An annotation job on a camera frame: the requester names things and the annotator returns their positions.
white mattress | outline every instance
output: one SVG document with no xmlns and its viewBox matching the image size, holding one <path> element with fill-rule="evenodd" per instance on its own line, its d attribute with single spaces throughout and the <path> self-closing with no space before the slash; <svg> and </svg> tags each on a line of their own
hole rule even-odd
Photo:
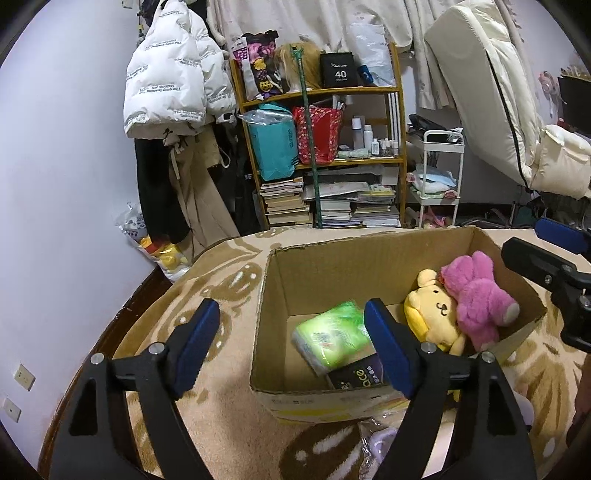
<svg viewBox="0 0 591 480">
<path fill-rule="evenodd" d="M 541 121 L 524 67 L 494 1 L 466 0 L 449 8 L 427 31 L 425 40 L 456 101 L 470 149 L 524 184 L 492 63 L 515 127 L 522 172 L 530 185 Z"/>
</svg>

green tissue pack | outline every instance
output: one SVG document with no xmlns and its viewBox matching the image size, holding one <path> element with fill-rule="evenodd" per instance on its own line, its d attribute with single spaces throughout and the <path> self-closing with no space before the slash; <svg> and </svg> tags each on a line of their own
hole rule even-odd
<svg viewBox="0 0 591 480">
<path fill-rule="evenodd" d="M 354 301 L 300 323 L 291 341 L 318 376 L 346 365 L 370 343 L 363 311 Z"/>
</svg>

wooden bookshelf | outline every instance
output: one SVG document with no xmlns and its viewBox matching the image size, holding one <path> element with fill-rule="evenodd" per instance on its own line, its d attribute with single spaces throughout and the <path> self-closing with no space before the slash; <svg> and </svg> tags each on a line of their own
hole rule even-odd
<svg viewBox="0 0 591 480">
<path fill-rule="evenodd" d="M 381 95 L 384 99 L 386 118 L 367 118 L 367 122 L 375 125 L 386 125 L 388 128 L 389 137 L 394 140 L 398 140 L 400 155 L 399 157 L 372 157 L 364 159 L 348 159 L 338 160 L 335 159 L 330 164 L 317 165 L 318 168 L 333 168 L 333 167 L 353 167 L 359 165 L 376 165 L 376 164 L 398 164 L 400 165 L 398 188 L 396 194 L 396 201 L 398 203 L 398 209 L 400 211 L 400 222 L 404 224 L 404 211 L 406 209 L 406 174 L 407 174 L 407 150 L 406 150 L 406 116 L 404 113 L 404 95 L 402 92 L 402 76 L 400 70 L 400 61 L 398 59 L 398 53 L 393 43 L 389 45 L 390 56 L 392 60 L 392 67 L 394 70 L 394 77 L 396 80 L 396 86 L 393 87 L 346 87 L 346 88 L 329 88 L 329 89 L 316 89 L 308 90 L 308 97 L 320 97 L 320 96 L 331 96 L 331 95 Z M 230 60 L 230 70 L 232 73 L 232 81 L 234 84 L 234 90 L 236 93 L 236 100 L 238 102 L 238 108 L 240 113 L 246 113 L 253 108 L 269 102 L 286 102 L 290 101 L 293 104 L 294 100 L 301 99 L 301 92 L 288 92 L 283 95 L 275 95 L 269 97 L 266 100 L 247 100 L 244 83 L 242 81 L 242 74 L 238 68 L 238 64 L 234 59 Z M 393 121 L 392 114 L 397 118 L 398 122 Z M 265 208 L 265 202 L 261 196 L 261 184 L 262 178 L 258 171 L 258 165 L 256 164 L 256 158 L 252 150 L 251 137 L 248 132 L 248 126 L 246 122 L 242 122 L 244 128 L 244 136 L 246 139 L 246 147 L 248 149 L 248 156 L 251 162 L 252 171 L 254 172 L 254 182 L 256 186 L 256 192 L 259 198 L 259 204 L 265 227 L 269 228 L 269 222 L 265 215 L 267 210 Z M 311 170 L 311 165 L 298 164 L 296 170 Z"/>
</svg>

blue gripper pad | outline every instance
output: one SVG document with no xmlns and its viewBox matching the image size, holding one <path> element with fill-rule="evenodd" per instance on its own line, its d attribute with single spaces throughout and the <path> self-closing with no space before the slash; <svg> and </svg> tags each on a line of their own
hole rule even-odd
<svg viewBox="0 0 591 480">
<path fill-rule="evenodd" d="M 191 321 L 174 329 L 167 342 L 171 347 L 171 353 L 173 351 L 171 342 L 176 340 L 173 337 L 179 329 L 181 329 L 178 332 L 181 337 L 179 340 L 184 343 L 184 347 L 178 354 L 169 355 L 169 360 L 173 362 L 172 367 L 174 368 L 174 379 L 170 388 L 177 398 L 180 398 L 195 385 L 201 365 L 203 365 L 219 326 L 220 307 L 218 303 L 212 299 L 205 299 L 195 311 Z"/>
<path fill-rule="evenodd" d="M 419 386 L 419 341 L 408 326 L 394 320 L 380 299 L 365 304 L 363 318 L 386 377 L 396 390 L 412 399 Z"/>
<path fill-rule="evenodd" d="M 589 249 L 586 235 L 563 223 L 549 218 L 541 218 L 535 223 L 535 234 L 538 238 L 558 245 L 574 254 L 585 254 Z"/>
</svg>

plastic bag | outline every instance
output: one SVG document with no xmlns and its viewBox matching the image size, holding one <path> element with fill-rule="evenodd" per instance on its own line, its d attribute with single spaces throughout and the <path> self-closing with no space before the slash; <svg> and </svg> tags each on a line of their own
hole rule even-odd
<svg viewBox="0 0 591 480">
<path fill-rule="evenodd" d="M 349 37 L 354 45 L 356 62 L 369 70 L 368 83 L 378 87 L 395 86 L 392 58 L 386 42 L 382 24 L 353 23 L 349 26 Z"/>
<path fill-rule="evenodd" d="M 244 79 L 247 100 L 265 100 L 283 93 L 281 76 L 273 61 L 277 37 L 277 30 L 256 35 L 246 33 L 232 47 Z"/>
<path fill-rule="evenodd" d="M 240 115 L 248 124 L 252 150 L 265 181 L 288 179 L 297 159 L 296 125 L 288 109 L 265 104 Z"/>
<path fill-rule="evenodd" d="M 294 121 L 292 114 L 287 110 L 250 110 L 249 112 L 239 114 L 238 118 L 244 120 L 249 126 L 260 125 L 262 127 L 276 125 L 282 122 L 292 124 Z"/>
<path fill-rule="evenodd" d="M 158 264 L 162 272 L 171 282 L 176 282 L 191 267 L 191 262 L 183 255 L 176 245 L 169 242 L 154 243 L 148 235 L 139 203 L 128 204 L 128 210 L 116 221 L 117 227 L 129 238 L 133 245 Z"/>
<path fill-rule="evenodd" d="M 390 450 L 398 429 L 406 415 L 408 403 L 384 413 L 381 417 L 359 422 L 363 462 L 359 467 L 359 480 L 371 480 Z M 423 478 L 439 472 L 443 468 L 449 444 L 452 441 L 456 410 L 446 410 L 441 418 L 441 425 L 425 467 Z"/>
</svg>

